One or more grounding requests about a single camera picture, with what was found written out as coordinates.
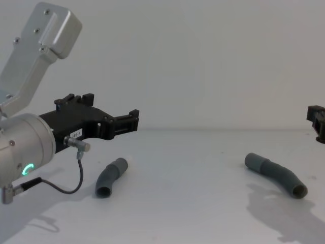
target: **white wall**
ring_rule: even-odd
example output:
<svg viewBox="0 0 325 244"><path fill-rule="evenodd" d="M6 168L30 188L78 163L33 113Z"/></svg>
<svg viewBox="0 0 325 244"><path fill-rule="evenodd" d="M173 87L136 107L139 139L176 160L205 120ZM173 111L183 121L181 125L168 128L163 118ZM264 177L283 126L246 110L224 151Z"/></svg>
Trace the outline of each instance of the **white wall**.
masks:
<svg viewBox="0 0 325 244"><path fill-rule="evenodd" d="M38 0L0 1L0 67ZM310 128L325 106L324 0L56 0L83 23L26 112L95 93L141 128Z"/></svg>

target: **label sticker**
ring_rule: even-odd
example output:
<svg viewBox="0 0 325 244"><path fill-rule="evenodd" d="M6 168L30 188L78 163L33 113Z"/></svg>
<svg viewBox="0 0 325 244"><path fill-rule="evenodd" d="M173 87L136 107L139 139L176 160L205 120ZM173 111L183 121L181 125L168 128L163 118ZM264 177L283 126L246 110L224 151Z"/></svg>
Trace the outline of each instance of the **label sticker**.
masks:
<svg viewBox="0 0 325 244"><path fill-rule="evenodd" d="M72 138L78 138L80 136L82 136L82 128L70 134L70 137Z"/></svg>

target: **gray pipe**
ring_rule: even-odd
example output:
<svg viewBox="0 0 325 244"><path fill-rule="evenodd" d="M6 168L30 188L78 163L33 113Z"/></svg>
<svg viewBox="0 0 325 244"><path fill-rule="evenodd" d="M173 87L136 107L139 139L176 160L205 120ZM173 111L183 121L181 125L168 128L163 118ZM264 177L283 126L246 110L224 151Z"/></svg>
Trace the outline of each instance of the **gray pipe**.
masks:
<svg viewBox="0 0 325 244"><path fill-rule="evenodd" d="M293 172L269 159L250 153L245 158L245 165L257 173L275 179L293 198L301 199L308 193L307 187Z"/></svg>
<svg viewBox="0 0 325 244"><path fill-rule="evenodd" d="M99 175L96 182L96 195L100 198L109 197L112 194L113 182L127 170L127 161L119 158L109 164Z"/></svg>

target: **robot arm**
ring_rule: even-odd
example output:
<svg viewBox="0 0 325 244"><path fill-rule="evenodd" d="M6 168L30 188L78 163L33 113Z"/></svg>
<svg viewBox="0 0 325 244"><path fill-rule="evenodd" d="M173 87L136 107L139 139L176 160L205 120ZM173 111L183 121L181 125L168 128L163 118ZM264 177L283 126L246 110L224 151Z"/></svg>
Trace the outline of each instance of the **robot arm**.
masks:
<svg viewBox="0 0 325 244"><path fill-rule="evenodd" d="M10 117L33 98L47 68L68 57L82 29L67 8L39 3L0 75L0 112Z"/></svg>
<svg viewBox="0 0 325 244"><path fill-rule="evenodd" d="M54 102L55 111L40 116L12 116L30 103L49 65L69 55L81 28L81 22L69 9L39 3L21 38L14 41L14 51L0 75L0 119L1 115L8 118L0 122L0 188L5 204L45 182L38 177L12 186L16 179L50 162L55 153L69 146L77 147L82 171L80 159L90 149L83 139L111 140L138 128L138 110L112 117L93 107L93 94L70 94Z"/></svg>

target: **black plastic part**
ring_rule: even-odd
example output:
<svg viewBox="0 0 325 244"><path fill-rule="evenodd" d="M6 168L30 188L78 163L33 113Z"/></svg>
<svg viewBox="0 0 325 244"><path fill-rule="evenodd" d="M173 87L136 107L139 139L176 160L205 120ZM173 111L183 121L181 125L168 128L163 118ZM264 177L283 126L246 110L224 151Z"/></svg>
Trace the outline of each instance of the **black plastic part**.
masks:
<svg viewBox="0 0 325 244"><path fill-rule="evenodd" d="M29 188L32 188L41 182L42 182L42 178L37 177L35 179L32 179L30 181L27 181L27 182L21 184L20 186L24 189L24 191L27 191Z"/></svg>
<svg viewBox="0 0 325 244"><path fill-rule="evenodd" d="M312 126L318 134L316 140L320 143L325 143L325 108L309 106L307 120L313 122Z"/></svg>
<svg viewBox="0 0 325 244"><path fill-rule="evenodd" d="M85 94L82 97L69 94L63 99L54 101L55 111L40 115L53 130L56 153L68 147L63 143L65 136L72 136L79 140L87 138L111 140L116 135L138 129L138 110L133 110L128 115L112 117L94 108L93 101L93 94Z"/></svg>

